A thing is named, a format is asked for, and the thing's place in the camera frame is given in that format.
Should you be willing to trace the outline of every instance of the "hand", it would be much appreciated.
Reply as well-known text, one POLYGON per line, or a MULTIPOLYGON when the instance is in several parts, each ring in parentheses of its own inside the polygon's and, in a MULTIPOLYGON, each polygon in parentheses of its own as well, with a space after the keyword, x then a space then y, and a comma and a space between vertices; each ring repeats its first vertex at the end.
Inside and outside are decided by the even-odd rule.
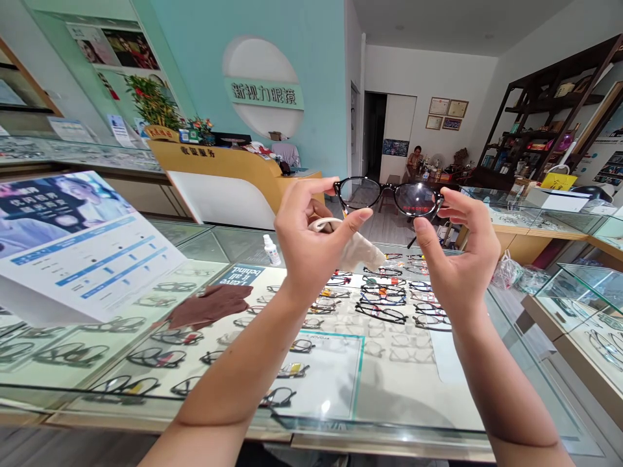
POLYGON ((444 204, 437 214, 463 224, 470 230, 465 253, 445 256, 437 232, 428 220, 413 221, 417 243, 430 272, 430 281, 439 303, 452 322, 470 320, 485 313, 484 296, 500 257, 498 241, 487 206, 458 191, 442 188, 444 204))
POLYGON ((335 195, 333 178, 312 178, 292 183, 275 218, 277 238, 287 266, 284 288, 290 289, 309 306, 338 268, 348 240, 369 219, 370 208, 350 213, 332 233, 312 232, 308 225, 322 217, 333 217, 329 209, 312 198, 316 193, 335 195))

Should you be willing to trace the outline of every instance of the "store name sign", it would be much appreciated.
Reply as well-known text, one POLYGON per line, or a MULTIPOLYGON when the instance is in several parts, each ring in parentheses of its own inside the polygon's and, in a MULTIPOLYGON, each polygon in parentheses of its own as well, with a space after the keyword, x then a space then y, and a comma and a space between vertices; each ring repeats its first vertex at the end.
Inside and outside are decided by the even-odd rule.
POLYGON ((303 94, 298 84, 226 77, 225 89, 236 104, 303 110, 303 94))

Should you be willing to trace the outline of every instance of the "doorway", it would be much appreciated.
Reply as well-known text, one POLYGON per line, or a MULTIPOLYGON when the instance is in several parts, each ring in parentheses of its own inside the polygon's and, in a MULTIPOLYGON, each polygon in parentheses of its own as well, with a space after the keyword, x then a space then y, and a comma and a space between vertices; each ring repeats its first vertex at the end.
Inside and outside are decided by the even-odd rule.
POLYGON ((379 181, 385 133, 387 94, 366 91, 363 96, 363 151, 361 174, 379 181))

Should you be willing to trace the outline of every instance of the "teal wall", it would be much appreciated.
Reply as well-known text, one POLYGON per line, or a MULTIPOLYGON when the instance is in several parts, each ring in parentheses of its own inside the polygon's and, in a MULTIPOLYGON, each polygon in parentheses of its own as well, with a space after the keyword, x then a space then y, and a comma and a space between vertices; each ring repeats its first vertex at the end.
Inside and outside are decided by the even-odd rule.
POLYGON ((270 144, 238 116, 223 82, 227 45, 238 36, 261 37, 283 52, 299 78, 305 111, 290 142, 299 148, 303 165, 325 176, 347 176, 342 0, 149 1, 194 107, 212 119, 215 130, 251 134, 270 144))

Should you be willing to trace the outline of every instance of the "chair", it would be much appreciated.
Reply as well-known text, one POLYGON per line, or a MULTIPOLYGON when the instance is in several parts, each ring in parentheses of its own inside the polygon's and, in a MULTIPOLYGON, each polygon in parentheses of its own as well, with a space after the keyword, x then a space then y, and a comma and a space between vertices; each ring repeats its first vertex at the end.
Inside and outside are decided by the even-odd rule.
POLYGON ((300 167, 299 150, 290 143, 273 143, 272 151, 281 156, 290 167, 300 167))

